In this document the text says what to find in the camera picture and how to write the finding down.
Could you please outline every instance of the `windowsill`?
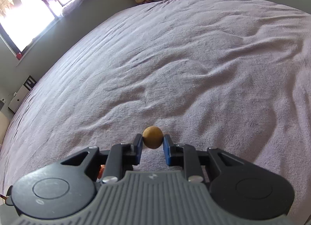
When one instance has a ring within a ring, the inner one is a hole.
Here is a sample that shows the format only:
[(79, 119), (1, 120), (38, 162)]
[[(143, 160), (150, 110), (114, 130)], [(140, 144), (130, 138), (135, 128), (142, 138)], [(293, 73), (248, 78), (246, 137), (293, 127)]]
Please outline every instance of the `windowsill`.
[[(28, 52), (31, 50), (31, 48), (45, 35), (45, 33), (47, 33), (55, 24), (57, 24), (58, 21), (60, 21), (63, 17), (59, 16), (58, 18), (55, 18), (45, 29), (43, 32), (41, 32), (38, 35), (38, 38), (32, 43), (32, 45), (29, 47), (29, 49), (24, 53), (24, 55), (22, 56), (22, 58), (18, 61), (18, 63), (15, 65), (18, 66), (20, 64), (20, 62), (23, 60), (23, 58), (28, 54)], [(9, 47), (9, 49), (12, 51), (12, 53), (15, 55), (16, 57), (16, 53), (11, 49), (11, 47)]]

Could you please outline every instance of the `screw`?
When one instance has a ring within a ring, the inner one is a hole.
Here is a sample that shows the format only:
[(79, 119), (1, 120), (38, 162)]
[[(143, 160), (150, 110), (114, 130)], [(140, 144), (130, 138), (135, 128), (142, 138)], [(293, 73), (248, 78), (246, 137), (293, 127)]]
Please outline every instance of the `screw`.
[(116, 176), (106, 176), (102, 181), (105, 184), (113, 184), (118, 181), (118, 178)]
[(192, 175), (188, 178), (188, 181), (191, 183), (201, 183), (203, 182), (204, 178), (199, 175)]

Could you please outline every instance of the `window frame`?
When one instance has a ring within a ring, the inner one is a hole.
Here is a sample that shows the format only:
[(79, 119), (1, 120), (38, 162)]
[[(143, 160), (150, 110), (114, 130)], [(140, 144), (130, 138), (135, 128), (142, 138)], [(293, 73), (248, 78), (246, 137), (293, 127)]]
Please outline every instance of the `window frame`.
[[(51, 21), (51, 23), (46, 27), (46, 29), (48, 29), (51, 24), (54, 24), (55, 22), (57, 22), (60, 17), (58, 17), (53, 10), (51, 9), (51, 7), (49, 6), (49, 3), (47, 0), (41, 0), (44, 2), (44, 4), (48, 7), (48, 9), (50, 10), (50, 12), (53, 14), (54, 16), (54, 20)], [(21, 53), (21, 55), (23, 56), (30, 48), (31, 46), (34, 44), (35, 41), (37, 41), (45, 32), (46, 29), (43, 30), (41, 33), (39, 33), (35, 38), (32, 39), (32, 41), (23, 49), (20, 50), (16, 44), (13, 42), (13, 40), (10, 38), (10, 36), (7, 34), (7, 32), (5, 31), (5, 29), (3, 28), (2, 24), (0, 23), (0, 35), (3, 37), (3, 39), (6, 41), (6, 43), (9, 45), (9, 47), (12, 49), (13, 52), (15, 52), (15, 54)]]

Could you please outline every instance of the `brown ball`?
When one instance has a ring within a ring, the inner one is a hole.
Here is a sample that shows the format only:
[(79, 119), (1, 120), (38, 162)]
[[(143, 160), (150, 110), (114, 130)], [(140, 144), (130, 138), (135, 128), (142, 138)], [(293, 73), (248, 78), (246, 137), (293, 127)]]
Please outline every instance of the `brown ball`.
[(159, 148), (163, 142), (163, 133), (157, 126), (150, 126), (142, 133), (144, 144), (150, 149)]

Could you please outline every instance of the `round ball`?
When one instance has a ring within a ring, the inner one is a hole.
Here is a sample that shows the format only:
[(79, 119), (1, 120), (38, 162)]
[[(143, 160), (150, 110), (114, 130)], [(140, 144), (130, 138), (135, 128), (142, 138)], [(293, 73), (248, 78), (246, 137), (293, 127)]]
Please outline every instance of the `round ball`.
[(163, 133), (157, 126), (150, 126), (142, 133), (144, 144), (150, 149), (159, 148), (163, 142)]

